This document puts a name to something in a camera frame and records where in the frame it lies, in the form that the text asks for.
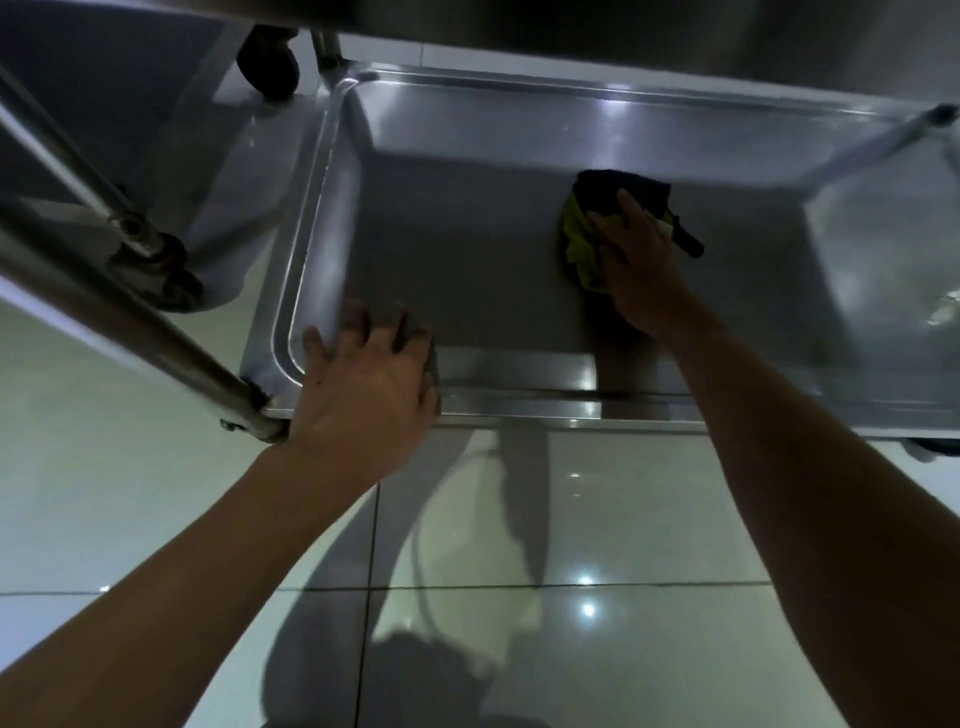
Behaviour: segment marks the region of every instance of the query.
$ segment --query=right hand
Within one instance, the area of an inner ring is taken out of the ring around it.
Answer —
[[[681,346],[697,333],[722,329],[713,313],[689,288],[673,263],[673,245],[657,230],[643,207],[626,190],[616,199],[627,225],[588,212],[603,235],[600,261],[613,305],[634,328],[667,347]]]

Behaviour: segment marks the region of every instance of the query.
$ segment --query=tile grout line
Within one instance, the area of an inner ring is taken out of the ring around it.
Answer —
[[[364,601],[363,632],[360,635],[360,666],[357,669],[357,701],[353,708],[353,728],[360,726],[360,698],[363,696],[363,663],[367,657],[367,630],[370,627],[370,599],[373,596],[373,556],[376,554],[376,521],[380,513],[380,483],[376,484],[373,497],[373,528],[370,535],[370,563],[367,567],[367,598]]]
[[[100,590],[96,592],[0,592],[0,598],[4,596],[100,596],[103,594]]]
[[[287,592],[452,592],[458,590],[477,590],[477,589],[603,589],[606,587],[647,587],[672,589],[679,587],[688,587],[691,589],[710,589],[724,587],[769,587],[773,586],[770,581],[617,581],[609,584],[459,584],[455,586],[438,585],[433,587],[375,587],[369,586],[366,590],[358,587],[337,587],[329,589],[296,589],[286,588]]]

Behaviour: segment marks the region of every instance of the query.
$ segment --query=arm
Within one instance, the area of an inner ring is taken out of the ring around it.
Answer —
[[[362,309],[337,356],[304,335],[290,438],[205,514],[0,675],[0,724],[182,725],[307,548],[413,454],[434,419],[429,337],[393,352]]]
[[[852,728],[960,716],[960,520],[728,334],[618,194],[617,310],[680,365],[783,612]]]

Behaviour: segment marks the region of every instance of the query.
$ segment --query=yellow cloth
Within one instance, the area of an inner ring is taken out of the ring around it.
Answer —
[[[610,295],[610,289],[603,281],[603,271],[597,255],[596,241],[599,233],[580,209],[580,204],[572,192],[564,202],[562,216],[566,236],[566,261],[577,269],[577,277],[584,290]],[[662,221],[656,221],[657,227],[670,236],[673,232],[673,214],[667,210],[663,217]],[[609,215],[607,219],[622,222],[619,215]]]

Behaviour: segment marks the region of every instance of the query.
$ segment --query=left arm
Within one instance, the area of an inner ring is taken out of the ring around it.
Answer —
[[[0,675],[0,724],[182,725],[302,554],[433,421],[429,338],[393,351],[354,307],[338,354],[304,336],[290,439],[264,450],[205,514]]]

